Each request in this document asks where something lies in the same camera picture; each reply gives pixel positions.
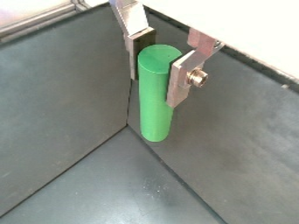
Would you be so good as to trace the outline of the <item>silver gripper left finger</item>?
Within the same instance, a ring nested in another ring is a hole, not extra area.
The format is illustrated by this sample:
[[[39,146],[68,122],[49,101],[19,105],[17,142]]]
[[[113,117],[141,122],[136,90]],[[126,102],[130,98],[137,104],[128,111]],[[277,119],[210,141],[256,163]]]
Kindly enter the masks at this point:
[[[145,9],[137,0],[108,0],[124,33],[129,55],[130,79],[137,80],[137,54],[154,43],[154,29],[148,25]]]

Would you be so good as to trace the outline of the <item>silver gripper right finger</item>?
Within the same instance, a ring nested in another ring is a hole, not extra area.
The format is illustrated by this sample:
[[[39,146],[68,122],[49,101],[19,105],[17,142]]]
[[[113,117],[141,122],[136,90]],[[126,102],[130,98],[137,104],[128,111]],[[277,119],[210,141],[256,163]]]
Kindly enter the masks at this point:
[[[190,86],[202,86],[208,79],[208,74],[202,71],[202,64],[224,46],[220,41],[193,28],[189,29],[186,43],[192,50],[170,66],[166,104],[172,108],[186,98]]]

